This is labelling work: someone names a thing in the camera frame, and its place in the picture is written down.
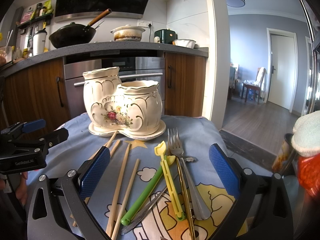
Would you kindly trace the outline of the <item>person's left hand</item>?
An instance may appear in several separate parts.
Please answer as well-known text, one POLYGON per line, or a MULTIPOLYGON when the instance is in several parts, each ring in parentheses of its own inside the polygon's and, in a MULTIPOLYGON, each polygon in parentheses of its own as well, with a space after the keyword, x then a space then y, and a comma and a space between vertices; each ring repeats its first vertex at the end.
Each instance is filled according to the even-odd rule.
MULTIPOLYGON (((6 181, 3 179, 4 175, 1 174, 1 185, 0 185, 0 190, 4 191, 6 189, 6 181)), ((20 201, 22 206, 25 206, 27 202, 27 179, 28 179, 28 172, 22 172, 20 173, 20 184, 17 187, 15 194, 16 198, 20 201)))

